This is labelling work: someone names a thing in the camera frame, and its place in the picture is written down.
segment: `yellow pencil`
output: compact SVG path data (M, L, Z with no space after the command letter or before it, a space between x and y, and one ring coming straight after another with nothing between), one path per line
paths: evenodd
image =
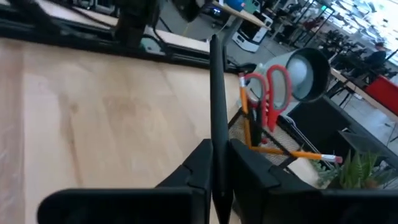
M248 99L246 97L246 84L244 80L244 74L239 74L239 90L241 92L242 110L244 114L249 114ZM244 118L244 140L246 145L251 147L251 137L250 137L250 123L247 118Z

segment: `lamp head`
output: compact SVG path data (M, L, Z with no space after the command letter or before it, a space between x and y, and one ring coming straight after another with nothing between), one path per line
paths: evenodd
M289 72L292 87L292 96L301 102L317 100L328 86L330 64L326 57L317 49L303 48L270 59L264 64L265 70L273 65L283 65ZM275 97L280 98L280 93L287 88L283 79L273 78ZM253 80L248 88L256 95L261 96L259 84Z

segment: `potted plant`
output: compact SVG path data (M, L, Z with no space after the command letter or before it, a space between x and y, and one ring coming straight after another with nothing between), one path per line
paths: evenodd
M351 158L348 152L342 166L335 164L326 170L319 162L313 162L320 176L318 185L327 189L378 189L385 187L396 178L395 169L383 169L375 167L377 155L370 152L356 153Z

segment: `scissors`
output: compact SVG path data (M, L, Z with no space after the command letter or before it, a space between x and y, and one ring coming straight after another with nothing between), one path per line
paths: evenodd
M276 71L282 74L285 88L283 102L279 103L279 105L275 105L274 78L277 78L277 76L275 76L274 72ZM267 80L260 73L249 73L244 77L246 82L248 82L250 79L257 80L257 83L249 83L248 87L246 88L246 94L248 94L250 105L253 108L256 108L259 105L262 107L262 126L268 127L270 131L274 131L278 116L281 114L281 112L286 110L286 107L290 102L292 84L290 81L289 72L282 65L273 65L266 72ZM261 91L260 96L258 96L255 91L251 90L250 85Z

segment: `desk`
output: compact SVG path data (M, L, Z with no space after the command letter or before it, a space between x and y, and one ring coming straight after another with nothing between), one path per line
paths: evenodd
M39 3L53 16L100 26ZM35 223L38 203L64 188L153 187L210 137L208 70L6 39L0 49L1 223ZM231 118L239 82L224 79Z
M335 70L334 68L331 69L331 74L336 77L339 81L345 82L347 78L342 75L339 71ZM348 82L346 86L352 89L355 93L362 96L370 105L374 106L375 108L381 110L384 114L390 117L393 121L398 122L398 115L394 114L388 108L377 102L374 98L369 96L364 90L360 89L360 87L356 86L353 82Z

